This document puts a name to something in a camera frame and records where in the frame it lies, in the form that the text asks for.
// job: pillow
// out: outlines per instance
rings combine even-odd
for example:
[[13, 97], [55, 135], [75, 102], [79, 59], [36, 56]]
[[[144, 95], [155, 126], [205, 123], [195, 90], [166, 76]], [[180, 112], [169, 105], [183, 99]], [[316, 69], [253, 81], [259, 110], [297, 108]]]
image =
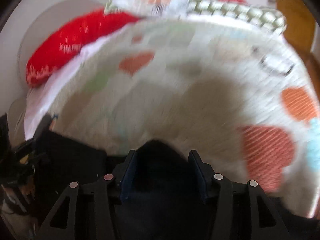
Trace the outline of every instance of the pillow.
[[138, 20], [138, 17], [124, 12], [104, 15], [103, 9], [71, 20], [51, 34], [27, 62], [28, 85], [43, 84], [53, 72], [77, 55], [82, 46]]

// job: bedding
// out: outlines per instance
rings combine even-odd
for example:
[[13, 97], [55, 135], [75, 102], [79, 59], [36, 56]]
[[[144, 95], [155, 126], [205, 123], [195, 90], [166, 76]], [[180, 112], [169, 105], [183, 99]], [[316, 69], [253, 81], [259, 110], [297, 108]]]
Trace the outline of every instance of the bedding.
[[303, 62], [279, 36], [282, 14], [250, 7], [239, 18], [225, 2], [214, 14], [215, 0], [188, 0], [183, 10], [174, 0], [119, 1], [105, 12], [153, 18], [102, 38], [91, 57], [82, 57], [84, 47], [74, 58], [81, 65], [65, 68], [69, 79], [46, 84], [34, 116], [27, 107], [26, 136], [48, 111], [55, 132], [110, 155], [153, 138], [181, 154], [197, 149], [216, 172], [255, 179], [294, 214], [315, 216], [319, 103]]

